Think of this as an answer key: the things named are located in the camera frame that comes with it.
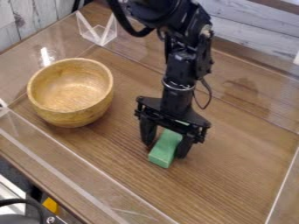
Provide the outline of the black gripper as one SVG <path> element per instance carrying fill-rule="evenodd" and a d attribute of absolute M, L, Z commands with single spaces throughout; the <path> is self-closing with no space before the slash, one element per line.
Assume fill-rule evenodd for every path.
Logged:
<path fill-rule="evenodd" d="M 192 144 L 203 143 L 210 121 L 192 109 L 195 81 L 182 82 L 163 79 L 163 97 L 136 97 L 135 116 L 140 121 L 140 136 L 146 146 L 155 140 L 159 126 L 184 137 L 176 146 L 175 156 L 186 158 Z"/>

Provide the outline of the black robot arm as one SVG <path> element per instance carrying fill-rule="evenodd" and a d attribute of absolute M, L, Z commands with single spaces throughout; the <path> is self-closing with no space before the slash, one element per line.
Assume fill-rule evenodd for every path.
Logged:
<path fill-rule="evenodd" d="M 211 127 L 192 109 L 196 84 L 206 82 L 214 65 L 211 16 L 195 0 L 107 0 L 107 4 L 127 33 L 142 38 L 156 32 L 164 43 L 163 96 L 139 96 L 135 116 L 144 144 L 154 142 L 159 127 L 182 135 L 175 156 L 184 158 Z"/>

